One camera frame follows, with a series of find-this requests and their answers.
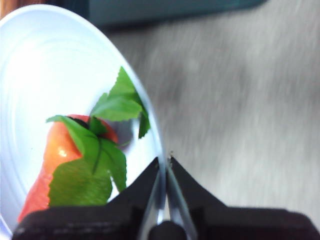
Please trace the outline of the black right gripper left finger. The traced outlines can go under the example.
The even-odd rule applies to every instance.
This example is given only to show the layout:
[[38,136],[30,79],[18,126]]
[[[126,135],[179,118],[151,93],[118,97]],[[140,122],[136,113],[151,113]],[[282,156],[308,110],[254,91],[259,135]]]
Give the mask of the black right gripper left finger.
[[51,207],[28,214],[14,240],[146,240],[158,222],[160,164],[155,158],[113,200],[99,206]]

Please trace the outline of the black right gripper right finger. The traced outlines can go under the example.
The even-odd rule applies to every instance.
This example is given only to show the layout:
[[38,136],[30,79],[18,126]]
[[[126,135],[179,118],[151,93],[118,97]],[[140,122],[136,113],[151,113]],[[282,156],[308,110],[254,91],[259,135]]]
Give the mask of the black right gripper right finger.
[[174,158],[167,160],[171,219],[191,240],[318,240],[304,214],[281,208],[228,206],[202,187]]

